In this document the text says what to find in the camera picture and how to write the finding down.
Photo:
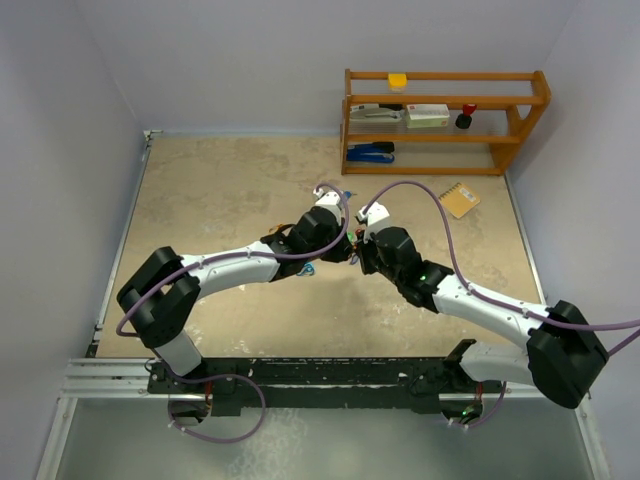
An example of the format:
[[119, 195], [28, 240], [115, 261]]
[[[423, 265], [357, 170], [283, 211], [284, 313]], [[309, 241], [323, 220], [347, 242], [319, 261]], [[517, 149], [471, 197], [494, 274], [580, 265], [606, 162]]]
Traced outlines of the orange S carabiner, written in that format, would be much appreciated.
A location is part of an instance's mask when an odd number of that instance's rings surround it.
[[270, 234], [281, 234], [292, 227], [292, 224], [279, 224], [269, 230]]

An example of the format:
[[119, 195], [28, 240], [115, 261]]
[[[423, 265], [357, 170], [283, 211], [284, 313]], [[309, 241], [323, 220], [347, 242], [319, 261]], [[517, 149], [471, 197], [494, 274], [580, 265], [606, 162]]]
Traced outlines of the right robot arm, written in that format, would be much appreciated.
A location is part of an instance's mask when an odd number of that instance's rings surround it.
[[403, 228], [371, 235], [359, 231], [355, 252], [364, 274], [381, 274], [409, 304], [461, 318], [509, 340], [501, 346], [477, 342], [449, 362], [444, 376], [456, 391], [486, 380], [521, 383], [575, 409], [609, 360], [575, 305], [516, 301], [467, 283], [451, 268], [423, 259]]

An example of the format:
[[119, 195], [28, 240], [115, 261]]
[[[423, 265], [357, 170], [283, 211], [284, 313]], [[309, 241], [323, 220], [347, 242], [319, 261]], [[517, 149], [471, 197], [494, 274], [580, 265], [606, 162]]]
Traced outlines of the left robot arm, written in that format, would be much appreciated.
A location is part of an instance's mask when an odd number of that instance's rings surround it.
[[306, 263], [346, 261], [351, 246], [339, 206], [314, 205], [295, 224], [243, 248], [207, 256], [155, 250], [116, 299], [137, 337], [171, 369], [184, 392], [202, 387], [203, 357], [184, 326], [196, 303], [223, 290], [297, 276]]

